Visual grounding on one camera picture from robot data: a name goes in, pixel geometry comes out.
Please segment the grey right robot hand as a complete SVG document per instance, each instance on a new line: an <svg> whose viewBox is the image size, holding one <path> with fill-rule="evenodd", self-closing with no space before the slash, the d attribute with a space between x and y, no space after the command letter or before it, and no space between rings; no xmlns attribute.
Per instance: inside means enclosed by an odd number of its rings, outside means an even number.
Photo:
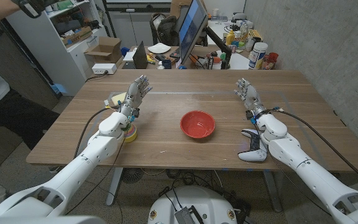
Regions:
<svg viewBox="0 0 358 224"><path fill-rule="evenodd" d="M245 108L254 116L267 110L262 104L257 90L249 81L242 78L236 82L236 87L237 89L234 90L234 93L243 101Z"/></svg>

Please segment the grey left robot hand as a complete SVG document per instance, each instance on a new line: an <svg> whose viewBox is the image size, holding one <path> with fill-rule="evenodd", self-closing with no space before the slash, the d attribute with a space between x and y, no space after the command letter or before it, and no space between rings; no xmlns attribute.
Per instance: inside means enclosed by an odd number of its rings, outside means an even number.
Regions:
<svg viewBox="0 0 358 224"><path fill-rule="evenodd" d="M149 86L149 79L147 76L140 76L134 80L130 85L124 97L123 103L120 104L119 112L128 117L139 117L139 106L142 103L144 96L152 89Z"/></svg>

